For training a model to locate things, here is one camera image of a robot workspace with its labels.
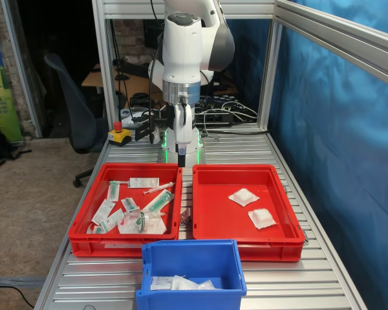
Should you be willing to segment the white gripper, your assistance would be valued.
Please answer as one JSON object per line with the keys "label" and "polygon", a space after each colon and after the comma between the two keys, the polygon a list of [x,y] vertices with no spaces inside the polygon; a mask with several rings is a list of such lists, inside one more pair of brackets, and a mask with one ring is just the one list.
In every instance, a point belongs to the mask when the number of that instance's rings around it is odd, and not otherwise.
{"label": "white gripper", "polygon": [[175,133],[175,142],[178,150],[178,166],[186,165],[186,146],[191,143],[193,116],[190,105],[176,104],[174,106],[175,118],[173,130]]}

